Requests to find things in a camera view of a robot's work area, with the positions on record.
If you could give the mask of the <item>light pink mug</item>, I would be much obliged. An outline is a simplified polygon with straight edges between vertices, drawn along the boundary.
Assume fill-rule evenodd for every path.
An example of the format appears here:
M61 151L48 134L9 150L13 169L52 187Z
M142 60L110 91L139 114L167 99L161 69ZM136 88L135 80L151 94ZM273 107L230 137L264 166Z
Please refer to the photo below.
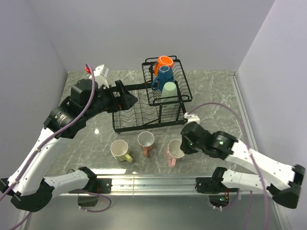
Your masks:
M173 139L169 142L166 148L166 156L168 160L168 166L173 168L176 165L176 162L182 159L185 154L180 149L182 140L180 139Z

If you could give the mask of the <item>green cup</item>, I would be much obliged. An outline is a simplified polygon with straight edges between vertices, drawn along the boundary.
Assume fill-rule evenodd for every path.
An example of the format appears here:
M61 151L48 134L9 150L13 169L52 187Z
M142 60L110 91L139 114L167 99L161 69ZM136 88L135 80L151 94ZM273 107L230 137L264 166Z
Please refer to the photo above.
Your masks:
M161 102L176 102L177 101L177 87L173 82L167 82L164 84L162 94L161 94Z

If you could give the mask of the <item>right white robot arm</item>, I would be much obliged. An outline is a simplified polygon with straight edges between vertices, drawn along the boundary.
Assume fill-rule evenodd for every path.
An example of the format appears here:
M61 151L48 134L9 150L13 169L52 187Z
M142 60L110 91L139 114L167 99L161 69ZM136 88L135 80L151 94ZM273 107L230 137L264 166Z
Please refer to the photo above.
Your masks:
M197 191L218 194L236 189L263 192L277 204L297 208L305 168L275 161L253 149L236 137L217 131L210 133L196 122L188 123L181 131L180 149L186 154L202 152L205 155L237 164L249 173L217 167L207 183L197 179Z

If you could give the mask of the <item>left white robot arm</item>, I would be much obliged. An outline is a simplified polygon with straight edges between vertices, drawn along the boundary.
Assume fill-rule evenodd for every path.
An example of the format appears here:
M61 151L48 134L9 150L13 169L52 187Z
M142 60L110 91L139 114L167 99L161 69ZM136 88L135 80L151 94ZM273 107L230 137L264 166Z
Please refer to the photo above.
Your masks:
M131 109L138 99L117 80L115 86L99 86L91 79L79 80L59 107L44 122L40 136L16 172L2 178L0 191L11 196L11 203L20 210L37 212L51 199L75 190L95 193L96 174L87 167L56 177L46 172L60 152L94 116Z

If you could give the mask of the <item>coral pink mug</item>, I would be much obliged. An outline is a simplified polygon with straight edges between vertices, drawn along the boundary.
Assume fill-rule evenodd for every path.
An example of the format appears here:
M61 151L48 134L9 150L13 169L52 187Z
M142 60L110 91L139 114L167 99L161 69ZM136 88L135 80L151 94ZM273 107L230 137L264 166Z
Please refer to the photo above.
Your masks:
M149 157L149 152L154 147L155 138L153 133L149 131L143 131L138 135L137 141L143 149L144 157Z

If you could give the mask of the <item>blue mug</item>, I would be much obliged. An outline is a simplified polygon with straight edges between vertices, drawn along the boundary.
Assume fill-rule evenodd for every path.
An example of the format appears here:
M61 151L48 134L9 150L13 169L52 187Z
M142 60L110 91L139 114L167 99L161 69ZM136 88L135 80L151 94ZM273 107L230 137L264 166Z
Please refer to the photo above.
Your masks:
M169 66L161 66L158 70L157 77L153 80L151 88L153 91L162 91L167 82L174 81L174 74Z

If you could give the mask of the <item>orange mug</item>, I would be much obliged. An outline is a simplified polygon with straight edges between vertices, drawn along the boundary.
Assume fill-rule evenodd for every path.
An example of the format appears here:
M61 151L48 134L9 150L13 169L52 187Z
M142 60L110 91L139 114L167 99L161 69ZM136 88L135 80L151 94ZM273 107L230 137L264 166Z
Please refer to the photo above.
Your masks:
M161 66L169 66L170 68L172 68L173 65L174 65L174 61L171 57L160 56L157 60L157 63L154 65L153 73L154 73L155 76L158 76L158 71L159 71Z

